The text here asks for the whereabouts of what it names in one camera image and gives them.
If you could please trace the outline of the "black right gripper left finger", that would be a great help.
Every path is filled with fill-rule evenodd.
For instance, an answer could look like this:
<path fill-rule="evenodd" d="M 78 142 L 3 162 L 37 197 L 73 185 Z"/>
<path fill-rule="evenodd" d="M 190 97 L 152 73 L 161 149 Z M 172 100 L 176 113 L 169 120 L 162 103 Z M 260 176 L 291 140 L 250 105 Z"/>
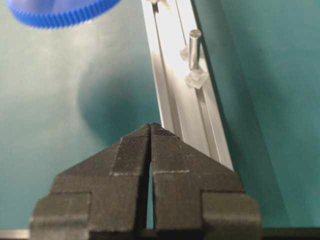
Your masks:
<path fill-rule="evenodd" d="M 59 173 L 30 220 L 32 240 L 133 240 L 146 225 L 151 126 Z"/>

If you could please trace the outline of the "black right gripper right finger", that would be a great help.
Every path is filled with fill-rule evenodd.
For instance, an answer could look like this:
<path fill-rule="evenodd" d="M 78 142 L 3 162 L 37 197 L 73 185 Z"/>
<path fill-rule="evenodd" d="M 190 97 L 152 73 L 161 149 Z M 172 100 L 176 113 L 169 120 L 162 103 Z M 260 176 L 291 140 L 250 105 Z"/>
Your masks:
<path fill-rule="evenodd" d="M 162 240 L 259 240 L 257 201 L 229 168 L 153 123 L 156 235 Z"/>

